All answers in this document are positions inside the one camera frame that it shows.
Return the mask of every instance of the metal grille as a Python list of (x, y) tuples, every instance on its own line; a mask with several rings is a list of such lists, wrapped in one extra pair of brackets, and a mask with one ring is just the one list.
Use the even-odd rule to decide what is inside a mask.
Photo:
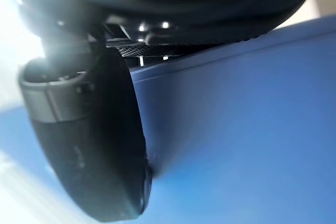
[(180, 57), (194, 54), (214, 45), (117, 47), (123, 57)]

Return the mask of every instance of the blue table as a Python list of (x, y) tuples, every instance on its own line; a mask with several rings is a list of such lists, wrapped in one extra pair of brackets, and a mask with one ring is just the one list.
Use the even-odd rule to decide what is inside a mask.
[[(132, 76), (157, 173), (133, 223), (336, 223), (336, 16)], [(0, 149), (68, 200), (23, 108)]]

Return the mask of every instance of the mesh grille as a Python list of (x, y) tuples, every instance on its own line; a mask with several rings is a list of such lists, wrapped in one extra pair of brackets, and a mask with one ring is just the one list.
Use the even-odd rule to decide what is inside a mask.
[(208, 49), (214, 45), (197, 46), (132, 46), (117, 48), (123, 57), (180, 57)]

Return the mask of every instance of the black plastic housing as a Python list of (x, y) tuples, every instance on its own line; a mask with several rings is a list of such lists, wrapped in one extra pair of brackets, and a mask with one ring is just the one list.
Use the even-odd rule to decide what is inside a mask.
[(78, 57), (84, 69), (35, 59), (21, 70), (19, 85), (34, 129), (84, 212), (103, 222), (137, 218), (148, 203), (152, 177), (130, 73), (116, 50)]

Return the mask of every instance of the blue surface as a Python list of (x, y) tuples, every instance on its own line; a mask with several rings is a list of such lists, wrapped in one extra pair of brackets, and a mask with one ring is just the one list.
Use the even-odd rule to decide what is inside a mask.
[[(133, 223), (336, 223), (336, 17), (133, 73), (158, 173)], [(54, 190), (22, 108), (1, 149)]]

